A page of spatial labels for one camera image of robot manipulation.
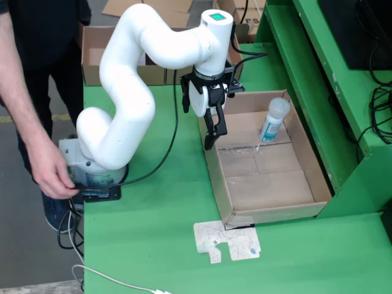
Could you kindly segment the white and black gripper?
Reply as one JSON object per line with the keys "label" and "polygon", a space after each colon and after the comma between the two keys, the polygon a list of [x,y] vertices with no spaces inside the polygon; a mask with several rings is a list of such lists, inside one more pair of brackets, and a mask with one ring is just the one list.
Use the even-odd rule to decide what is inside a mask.
{"label": "white and black gripper", "polygon": [[[190,75],[183,75],[180,78],[180,83],[183,92],[183,111],[188,113],[191,106],[197,116],[204,116],[207,127],[204,149],[210,150],[220,136],[227,135],[223,108],[225,108],[227,100],[228,82],[218,83],[217,81],[203,80],[192,72]],[[209,106],[209,92],[212,90],[217,90],[218,94],[223,94],[221,98],[223,104],[218,102],[215,107]],[[218,117],[216,125],[214,125],[212,115],[217,115]]]}

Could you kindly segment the bystander hand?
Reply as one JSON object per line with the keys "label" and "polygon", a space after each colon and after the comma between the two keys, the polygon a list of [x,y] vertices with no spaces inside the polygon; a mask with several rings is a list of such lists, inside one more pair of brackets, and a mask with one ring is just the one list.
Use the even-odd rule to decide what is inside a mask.
{"label": "bystander hand", "polygon": [[63,156],[45,132],[33,136],[26,149],[34,181],[46,196],[63,200],[78,194]]}

